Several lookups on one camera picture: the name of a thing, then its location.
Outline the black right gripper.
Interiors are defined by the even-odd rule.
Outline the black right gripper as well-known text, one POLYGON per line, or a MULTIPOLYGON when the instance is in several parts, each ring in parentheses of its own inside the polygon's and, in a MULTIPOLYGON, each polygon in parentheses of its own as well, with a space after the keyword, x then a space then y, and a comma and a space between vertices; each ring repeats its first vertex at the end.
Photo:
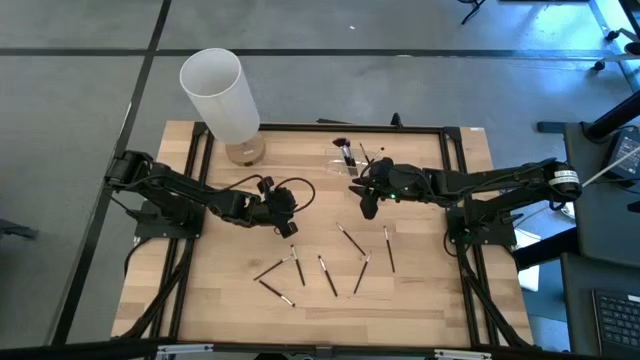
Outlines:
MULTIPOLYGON (((426 195, 424 173, 410 164, 396 164, 389 157, 374 161, 365 171, 364 181, 387 198, 417 201, 426 195)), ((350 185, 349 190, 361 197, 359 206, 364 218, 374 219, 378 212, 378 197, 369 194, 365 186, 350 185)))

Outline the silver aluminium bracket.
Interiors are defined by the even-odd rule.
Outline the silver aluminium bracket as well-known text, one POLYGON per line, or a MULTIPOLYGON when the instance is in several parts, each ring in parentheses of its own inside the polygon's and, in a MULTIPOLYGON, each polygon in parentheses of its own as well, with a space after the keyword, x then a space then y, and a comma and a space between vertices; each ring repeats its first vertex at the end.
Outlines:
POLYGON ((166 358, 181 354, 213 352, 213 344, 171 344, 161 345, 157 348, 156 355, 166 358))
POLYGON ((434 360, 492 360, 492 355, 486 352, 435 349, 434 360))

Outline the silver chair base with casters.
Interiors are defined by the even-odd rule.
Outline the silver chair base with casters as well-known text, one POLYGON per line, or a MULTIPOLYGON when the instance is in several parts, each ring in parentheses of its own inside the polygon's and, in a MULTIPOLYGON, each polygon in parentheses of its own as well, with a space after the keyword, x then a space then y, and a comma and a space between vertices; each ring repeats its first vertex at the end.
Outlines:
POLYGON ((626 60, 640 60, 640 38, 633 32, 620 28, 618 30, 611 30, 604 39, 608 43, 613 43, 620 35, 624 35, 630 39, 631 42, 627 43, 624 47, 622 54, 606 56, 594 63, 592 69, 596 72, 603 70, 607 63, 619 62, 626 60))

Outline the grey chair leg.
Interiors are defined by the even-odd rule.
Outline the grey chair leg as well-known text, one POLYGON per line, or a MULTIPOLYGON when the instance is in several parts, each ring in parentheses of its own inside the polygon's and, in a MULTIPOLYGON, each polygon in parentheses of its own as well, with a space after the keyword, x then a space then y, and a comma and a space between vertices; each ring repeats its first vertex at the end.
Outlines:
POLYGON ((5 235, 15 235, 26 240, 34 240, 38 235, 38 231, 0 218, 0 239, 5 235))

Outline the black stand pole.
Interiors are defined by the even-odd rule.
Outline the black stand pole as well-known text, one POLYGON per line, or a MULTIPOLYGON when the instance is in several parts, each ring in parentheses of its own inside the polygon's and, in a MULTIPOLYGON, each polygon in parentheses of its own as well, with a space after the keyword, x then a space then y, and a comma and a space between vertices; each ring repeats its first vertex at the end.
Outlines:
MULTIPOLYGON (((609 110, 593 123, 580 122, 577 126, 591 141, 605 138, 640 116, 640 90, 609 110)), ((569 122, 541 121, 536 123, 539 133, 559 134, 570 126, 569 122)))

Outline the clear acrylic brush holder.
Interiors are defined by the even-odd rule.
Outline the clear acrylic brush holder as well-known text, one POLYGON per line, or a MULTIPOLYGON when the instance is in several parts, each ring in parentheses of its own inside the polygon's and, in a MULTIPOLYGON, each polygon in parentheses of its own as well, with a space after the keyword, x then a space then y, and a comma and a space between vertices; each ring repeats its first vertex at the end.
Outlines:
MULTIPOLYGON (((368 151, 369 158, 372 157, 376 152, 368 151)), ((339 148, 332 147, 327 148, 324 152, 324 159, 326 161, 325 170, 327 173, 334 173, 343 176, 349 177, 358 177, 360 173, 364 170, 364 168, 368 165, 366 160, 364 159, 360 148, 352 148, 351 153, 355 159, 356 168, 349 167, 345 164, 342 153, 339 148)))

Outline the dark grey side desk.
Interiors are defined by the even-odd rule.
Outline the dark grey side desk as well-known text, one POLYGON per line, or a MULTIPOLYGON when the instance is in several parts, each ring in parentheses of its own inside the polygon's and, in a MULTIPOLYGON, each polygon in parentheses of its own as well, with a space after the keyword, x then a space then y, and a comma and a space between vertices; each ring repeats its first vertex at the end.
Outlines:
MULTIPOLYGON (((583 182, 601 170, 608 145, 586 139, 580 124, 564 130, 568 163, 583 182)), ((640 213, 627 209, 640 201, 640 180, 625 190, 599 178, 574 203, 579 248, 584 256, 640 267, 640 213)))
POLYGON ((560 258, 571 350, 601 356, 592 291, 640 295, 640 268, 565 253, 560 258))

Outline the black laptop keyboard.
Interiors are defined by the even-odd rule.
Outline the black laptop keyboard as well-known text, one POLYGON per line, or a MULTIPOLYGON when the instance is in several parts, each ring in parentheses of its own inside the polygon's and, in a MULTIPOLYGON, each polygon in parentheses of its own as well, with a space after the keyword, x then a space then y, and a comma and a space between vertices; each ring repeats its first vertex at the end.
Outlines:
POLYGON ((640 360, 640 295, 592 291, 602 357, 640 360))

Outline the black chair base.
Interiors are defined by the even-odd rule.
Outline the black chair base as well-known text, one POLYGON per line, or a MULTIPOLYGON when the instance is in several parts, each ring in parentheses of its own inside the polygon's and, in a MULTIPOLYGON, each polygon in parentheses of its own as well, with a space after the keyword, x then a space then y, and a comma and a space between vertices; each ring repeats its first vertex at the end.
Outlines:
POLYGON ((471 18, 473 18, 481 9, 486 0, 457 0, 459 3, 470 6, 470 11, 461 21, 461 25, 464 26, 471 18))

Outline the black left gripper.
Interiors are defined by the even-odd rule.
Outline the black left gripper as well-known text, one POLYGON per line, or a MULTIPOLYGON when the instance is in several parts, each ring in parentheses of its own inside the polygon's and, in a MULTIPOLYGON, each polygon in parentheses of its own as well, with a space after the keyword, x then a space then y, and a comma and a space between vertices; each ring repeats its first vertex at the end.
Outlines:
POLYGON ((287 239, 298 232, 294 222, 288 222, 293 217, 297 203, 293 193, 287 188, 276 188, 271 191, 274 181, 271 176, 261 177, 257 188, 265 199, 257 205, 257 224, 260 226, 274 225, 274 232, 287 239))

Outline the white paper sheet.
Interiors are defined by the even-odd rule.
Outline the white paper sheet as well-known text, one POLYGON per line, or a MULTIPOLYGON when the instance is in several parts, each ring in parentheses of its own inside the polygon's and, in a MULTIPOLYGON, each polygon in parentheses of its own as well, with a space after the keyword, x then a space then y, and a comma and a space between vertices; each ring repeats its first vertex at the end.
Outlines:
MULTIPOLYGON (((514 230, 516 236, 515 249, 519 250, 530 245, 534 245, 541 240, 539 235, 516 228, 514 230)), ((522 289, 537 292, 539 289, 539 266, 535 265, 518 272, 518 280, 522 289)))

